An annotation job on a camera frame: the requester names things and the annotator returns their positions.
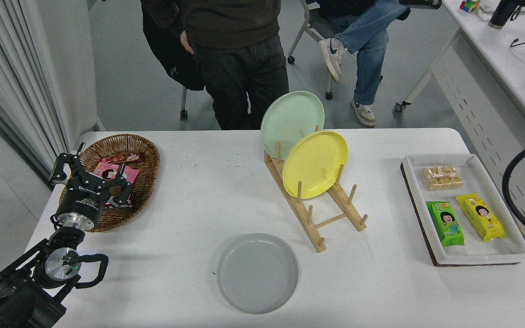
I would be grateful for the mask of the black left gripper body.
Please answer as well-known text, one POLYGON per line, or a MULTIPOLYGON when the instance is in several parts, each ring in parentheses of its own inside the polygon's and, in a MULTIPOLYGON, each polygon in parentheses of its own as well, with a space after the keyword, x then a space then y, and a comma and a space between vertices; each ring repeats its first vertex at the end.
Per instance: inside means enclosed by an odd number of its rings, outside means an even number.
POLYGON ((69 180, 56 212, 58 225, 97 225, 106 201, 104 180, 69 180))

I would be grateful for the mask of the standing person's hand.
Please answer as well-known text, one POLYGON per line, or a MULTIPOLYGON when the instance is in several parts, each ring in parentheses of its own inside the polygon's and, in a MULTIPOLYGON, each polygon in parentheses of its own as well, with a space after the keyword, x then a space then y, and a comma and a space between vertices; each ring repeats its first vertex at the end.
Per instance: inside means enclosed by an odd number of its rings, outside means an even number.
POLYGON ((180 34, 180 42, 181 42, 181 45, 183 46, 184 50, 188 53, 190 53, 191 55, 194 55, 194 50, 192 48, 192 46, 190 46, 190 43, 188 41, 188 37, 187 37, 187 33, 186 31, 182 31, 181 34, 180 34))

